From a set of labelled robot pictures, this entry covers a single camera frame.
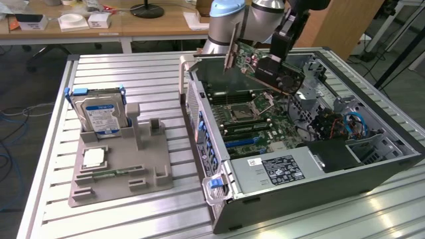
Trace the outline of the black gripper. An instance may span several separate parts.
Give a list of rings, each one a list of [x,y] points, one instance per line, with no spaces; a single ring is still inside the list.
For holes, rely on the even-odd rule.
[[[269,53],[281,61],[287,59],[288,53],[303,33],[309,18],[309,9],[291,8],[285,14],[281,24],[275,29]]]

